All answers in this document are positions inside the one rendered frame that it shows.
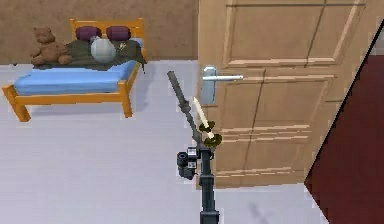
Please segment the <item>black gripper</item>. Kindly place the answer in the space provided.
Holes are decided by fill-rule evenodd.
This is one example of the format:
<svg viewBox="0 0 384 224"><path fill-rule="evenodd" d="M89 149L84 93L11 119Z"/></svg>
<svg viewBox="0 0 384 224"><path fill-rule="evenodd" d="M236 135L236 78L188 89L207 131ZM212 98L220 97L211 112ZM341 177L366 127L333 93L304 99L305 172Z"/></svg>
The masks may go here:
<svg viewBox="0 0 384 224"><path fill-rule="evenodd" d="M196 162L190 161L186 152L177 154L177 166L179 176L188 180L192 180L195 176Z"/></svg>

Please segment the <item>dark grey baseball bat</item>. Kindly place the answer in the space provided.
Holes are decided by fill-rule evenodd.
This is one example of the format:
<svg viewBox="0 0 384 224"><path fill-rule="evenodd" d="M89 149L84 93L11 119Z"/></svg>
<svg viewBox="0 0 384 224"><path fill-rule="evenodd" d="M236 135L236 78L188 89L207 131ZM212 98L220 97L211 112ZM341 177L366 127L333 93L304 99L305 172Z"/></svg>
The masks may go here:
<svg viewBox="0 0 384 224"><path fill-rule="evenodd" d="M175 92L176 98L179 102L179 108L182 113L185 114L187 122L189 123L189 126L192 130L192 139L197 143L200 144L202 142L201 133L197 130L197 127L194 122L194 118L191 114L191 106L189 102L186 100L184 93L180 87L180 84L178 82L178 79L173 71L169 71L167 73L168 79L171 83L171 86Z"/></svg>

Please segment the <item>light brown wooden door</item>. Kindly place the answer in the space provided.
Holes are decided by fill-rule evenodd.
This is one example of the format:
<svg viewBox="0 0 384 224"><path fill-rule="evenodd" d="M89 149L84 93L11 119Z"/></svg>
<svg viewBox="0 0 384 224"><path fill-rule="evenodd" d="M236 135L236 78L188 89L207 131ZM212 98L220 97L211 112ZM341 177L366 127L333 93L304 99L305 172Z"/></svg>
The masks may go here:
<svg viewBox="0 0 384 224"><path fill-rule="evenodd" d="M223 137L219 188L301 183L380 23L384 0L199 0L198 61L220 75L202 104Z"/></svg>

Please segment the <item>grey ball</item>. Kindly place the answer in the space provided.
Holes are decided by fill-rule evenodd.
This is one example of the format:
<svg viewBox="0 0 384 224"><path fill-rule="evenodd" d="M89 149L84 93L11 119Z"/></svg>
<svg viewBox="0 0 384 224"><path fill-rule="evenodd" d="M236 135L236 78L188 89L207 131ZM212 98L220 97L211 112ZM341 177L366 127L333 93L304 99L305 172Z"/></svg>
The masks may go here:
<svg viewBox="0 0 384 224"><path fill-rule="evenodd" d="M116 56L116 48L108 39L97 37L91 43L91 55L97 62L110 63Z"/></svg>

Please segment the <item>orange wooden bed blue mattress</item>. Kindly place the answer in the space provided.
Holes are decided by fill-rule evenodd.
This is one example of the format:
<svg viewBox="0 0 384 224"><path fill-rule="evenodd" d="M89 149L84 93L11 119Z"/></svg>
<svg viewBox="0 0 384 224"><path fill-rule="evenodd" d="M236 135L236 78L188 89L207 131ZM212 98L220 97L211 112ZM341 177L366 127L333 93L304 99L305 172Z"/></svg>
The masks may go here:
<svg viewBox="0 0 384 224"><path fill-rule="evenodd" d="M32 69L14 84L2 87L3 95L21 122L31 117L27 105L115 102L126 118L132 116L130 91L140 63L131 60L107 71L85 68Z"/></svg>

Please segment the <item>purple pillow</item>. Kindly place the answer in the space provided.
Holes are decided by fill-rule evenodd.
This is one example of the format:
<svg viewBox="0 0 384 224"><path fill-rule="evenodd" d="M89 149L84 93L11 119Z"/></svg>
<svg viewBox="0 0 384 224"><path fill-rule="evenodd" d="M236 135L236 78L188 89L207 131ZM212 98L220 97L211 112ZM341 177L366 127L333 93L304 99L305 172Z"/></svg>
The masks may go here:
<svg viewBox="0 0 384 224"><path fill-rule="evenodd" d="M110 26L106 29L106 34L113 41L127 41L131 38L131 31L126 26Z"/></svg>
<svg viewBox="0 0 384 224"><path fill-rule="evenodd" d="M75 30L75 35L78 40L89 41L92 37L101 37L102 32L98 27L82 26Z"/></svg>

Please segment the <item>dark green blanket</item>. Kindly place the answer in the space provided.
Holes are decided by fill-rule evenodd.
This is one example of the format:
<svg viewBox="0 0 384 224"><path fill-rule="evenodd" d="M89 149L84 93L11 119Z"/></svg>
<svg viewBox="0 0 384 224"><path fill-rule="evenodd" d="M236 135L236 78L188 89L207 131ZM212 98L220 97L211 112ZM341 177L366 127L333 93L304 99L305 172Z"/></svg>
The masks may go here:
<svg viewBox="0 0 384 224"><path fill-rule="evenodd" d="M34 69L51 68L85 68L99 71L106 71L112 66L118 66L128 61L135 61L145 65L147 63L141 46L138 41L133 39L127 41L112 41L116 49L116 55L111 62L98 62L91 55L91 44L87 41L75 40L66 45L68 54L72 57L72 62L68 65L61 65L58 62L48 62L42 65L35 65Z"/></svg>

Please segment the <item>brown teddy bear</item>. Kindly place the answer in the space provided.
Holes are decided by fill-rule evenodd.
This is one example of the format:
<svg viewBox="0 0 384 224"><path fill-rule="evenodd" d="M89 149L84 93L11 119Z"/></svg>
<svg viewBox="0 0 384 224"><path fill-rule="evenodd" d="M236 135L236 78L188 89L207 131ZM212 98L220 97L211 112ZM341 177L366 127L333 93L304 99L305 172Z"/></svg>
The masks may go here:
<svg viewBox="0 0 384 224"><path fill-rule="evenodd" d="M48 63L67 65L72 62L72 56L68 53L67 47L56 41L50 28L34 28L34 36L39 46L30 52L33 65Z"/></svg>

